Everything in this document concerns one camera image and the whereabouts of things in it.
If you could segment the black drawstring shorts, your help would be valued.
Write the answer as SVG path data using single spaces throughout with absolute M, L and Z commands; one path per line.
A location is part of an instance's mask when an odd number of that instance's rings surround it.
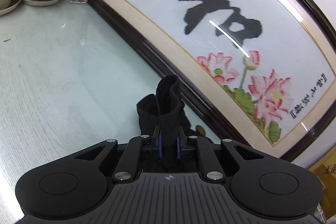
M 161 126 L 162 158 L 177 159 L 178 128 L 181 126 L 186 136 L 202 136 L 191 129 L 181 99 L 179 77 L 169 75 L 158 83 L 155 94 L 149 94 L 137 104 L 139 128 L 142 135 L 152 136 L 157 125 Z

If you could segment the round brass table knob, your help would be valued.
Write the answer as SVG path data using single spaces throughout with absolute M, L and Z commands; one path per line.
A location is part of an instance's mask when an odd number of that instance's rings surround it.
M 195 129 L 200 135 L 206 136 L 206 131 L 201 125 L 196 125 Z

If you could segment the gold company plaque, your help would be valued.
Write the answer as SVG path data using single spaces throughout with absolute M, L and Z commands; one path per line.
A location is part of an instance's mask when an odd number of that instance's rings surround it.
M 325 155 L 309 168 L 322 182 L 323 195 L 320 202 L 327 220 L 335 216 L 335 151 Z

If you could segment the framed lotus cross-stitch picture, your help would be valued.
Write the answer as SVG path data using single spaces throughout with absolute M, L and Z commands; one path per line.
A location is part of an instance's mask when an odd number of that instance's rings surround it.
M 221 138 L 287 161 L 335 118 L 335 29 L 313 0 L 89 0 Z

